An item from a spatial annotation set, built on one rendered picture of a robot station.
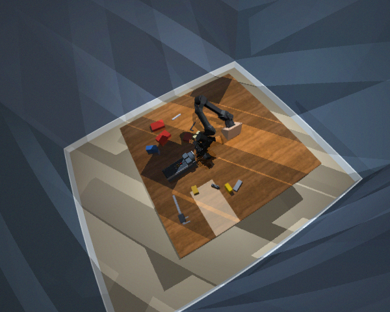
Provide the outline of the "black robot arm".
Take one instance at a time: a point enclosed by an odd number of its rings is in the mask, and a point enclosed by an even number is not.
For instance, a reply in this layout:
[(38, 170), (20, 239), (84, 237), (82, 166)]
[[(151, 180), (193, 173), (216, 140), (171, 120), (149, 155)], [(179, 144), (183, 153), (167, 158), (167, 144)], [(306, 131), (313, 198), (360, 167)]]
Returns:
[(203, 95), (194, 98), (194, 107), (195, 113), (198, 115), (200, 121), (202, 122), (205, 131), (204, 133), (199, 132), (196, 136), (196, 140), (201, 142), (201, 144), (196, 144), (194, 149), (197, 152), (201, 153), (205, 149), (205, 146), (202, 145), (202, 142), (204, 142), (208, 146), (210, 146), (213, 141), (216, 142), (216, 138), (211, 137), (211, 135), (215, 135), (216, 129), (209, 123), (208, 119), (204, 115), (203, 107), (207, 107), (211, 111), (215, 112), (218, 115), (218, 118), (225, 121), (226, 127), (230, 128), (235, 124), (233, 122), (232, 114), (230, 114), (226, 110), (219, 109), (216, 105), (209, 102), (208, 99)]

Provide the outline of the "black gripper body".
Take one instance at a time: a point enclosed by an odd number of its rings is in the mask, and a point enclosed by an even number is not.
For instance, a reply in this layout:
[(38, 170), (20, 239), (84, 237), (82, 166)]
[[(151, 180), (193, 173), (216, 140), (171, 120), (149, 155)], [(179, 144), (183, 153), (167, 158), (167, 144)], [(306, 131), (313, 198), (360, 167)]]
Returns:
[[(203, 158), (204, 158), (205, 160), (210, 159), (211, 156), (209, 155), (209, 153), (206, 152), (206, 151), (207, 151), (207, 148), (209, 148), (210, 146), (206, 145), (204, 142), (202, 142), (202, 143), (203, 143), (202, 145), (205, 146), (205, 149), (204, 149), (203, 152), (201, 152), (201, 154), (203, 155)], [(196, 145), (196, 144), (201, 144), (201, 143), (200, 143), (199, 141), (195, 140), (195, 141), (193, 142), (193, 144)]]

